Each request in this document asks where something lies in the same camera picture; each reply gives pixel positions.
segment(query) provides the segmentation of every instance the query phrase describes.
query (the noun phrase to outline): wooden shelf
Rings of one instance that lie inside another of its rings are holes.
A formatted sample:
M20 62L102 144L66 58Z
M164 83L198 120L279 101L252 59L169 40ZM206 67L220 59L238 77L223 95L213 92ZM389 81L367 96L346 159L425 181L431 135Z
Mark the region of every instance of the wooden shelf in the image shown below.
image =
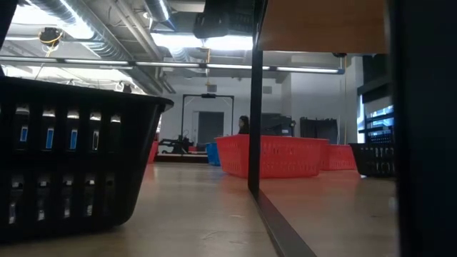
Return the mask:
M264 51L387 52L384 0L268 0Z

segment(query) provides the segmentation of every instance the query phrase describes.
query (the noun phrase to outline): plastic container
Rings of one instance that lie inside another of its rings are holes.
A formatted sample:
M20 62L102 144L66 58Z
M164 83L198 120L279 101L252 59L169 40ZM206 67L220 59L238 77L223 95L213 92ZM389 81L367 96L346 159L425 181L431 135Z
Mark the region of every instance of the plastic container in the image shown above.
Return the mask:
M328 145L322 161L324 171L343 171L357 169L356 160L349 145Z
M393 177L393 144L350 143L357 169L361 175L372 177Z
M208 163L212 166L220 166L221 162L219 161L219 153L217 151L216 143L207 143L206 144L206 154L208 154Z
M9 77L0 84L0 241L126 222L173 102Z
M159 149L159 142L154 141L152 143L151 152L149 153L148 163L153 163L157 155L157 150Z
M249 135L216 138L222 170L247 178ZM261 178L305 178L321 169L326 139L261 136Z

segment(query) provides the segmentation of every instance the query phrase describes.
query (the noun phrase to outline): dark hair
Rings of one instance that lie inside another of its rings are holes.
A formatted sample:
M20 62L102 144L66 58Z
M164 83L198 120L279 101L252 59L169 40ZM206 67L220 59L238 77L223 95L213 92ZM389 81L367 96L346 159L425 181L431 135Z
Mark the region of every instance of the dark hair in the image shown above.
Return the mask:
M249 134L249 118L248 116L240 116L243 121L243 126L240 128L238 134Z

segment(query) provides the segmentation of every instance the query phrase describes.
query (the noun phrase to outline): ceiling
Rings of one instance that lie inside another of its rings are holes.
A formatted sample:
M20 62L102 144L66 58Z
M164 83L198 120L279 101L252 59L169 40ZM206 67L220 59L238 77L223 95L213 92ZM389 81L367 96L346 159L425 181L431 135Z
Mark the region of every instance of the ceiling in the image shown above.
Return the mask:
M120 44L128 51L133 59L153 61L154 58L145 50L139 43L135 36L131 33L129 28L120 19L118 13L111 8L110 0L79 0L85 2L90 10L98 17L98 19L105 25L105 27L116 37ZM143 29L149 31L149 19L145 17L144 0L124 0L132 12L135 13L136 19L141 23ZM191 32L194 19L197 11L202 11L204 1L187 1L187 0L170 0L170 6L174 8L174 18L176 27L179 33ZM54 17L36 17L29 19L30 14L22 14L19 8L16 11L13 23L9 29L9 37L4 44L0 54L1 55L18 55L18 56L45 56L48 49L37 39L37 35L44 27L58 26ZM160 24L153 24L153 30L161 30L164 27ZM197 61L205 61L207 58L207 51L200 48L186 49L189 56L195 58ZM166 60L173 60L169 50L166 47L159 47L160 54ZM65 36L56 51L51 53L52 57L57 58L75 58L75 59L99 59L91 50L86 48L79 42L73 42L71 37ZM265 52L263 57L265 65L277 66L315 66L325 68L336 68L340 65L339 60L330 53L298 53L298 52ZM211 51L211 63L216 64L251 64L251 51ZM38 70L30 67L19 67L13 69L10 67L10 74L21 74L20 76L34 78ZM130 81L137 84L136 81L129 79L129 76L121 71L100 72L100 70L84 69L84 71L77 71L78 69L58 69L44 67L38 79L50 80L59 83L65 83L72 80L81 81L81 85L89 84L106 84L105 89L116 89L116 84L119 81ZM144 70L147 74L154 74L155 70ZM193 77L206 77L204 72L194 72L188 69L164 69L164 73L168 78L169 83L173 86L172 78L193 78ZM210 70L209 75L211 78L250 78L250 71L237 71L215 69ZM275 79L276 83L281 83L287 76L286 73L278 72L265 72L264 77Z

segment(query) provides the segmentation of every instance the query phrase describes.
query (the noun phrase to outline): concrete floor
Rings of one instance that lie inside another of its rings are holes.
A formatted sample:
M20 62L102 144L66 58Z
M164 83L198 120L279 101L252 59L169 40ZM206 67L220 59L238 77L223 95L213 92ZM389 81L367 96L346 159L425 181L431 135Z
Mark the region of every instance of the concrete floor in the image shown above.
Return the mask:
M261 190L318 257L398 256L395 183L356 171L264 179Z
M130 221L107 233L0 246L0 256L276 256L246 180L208 164L148 166Z

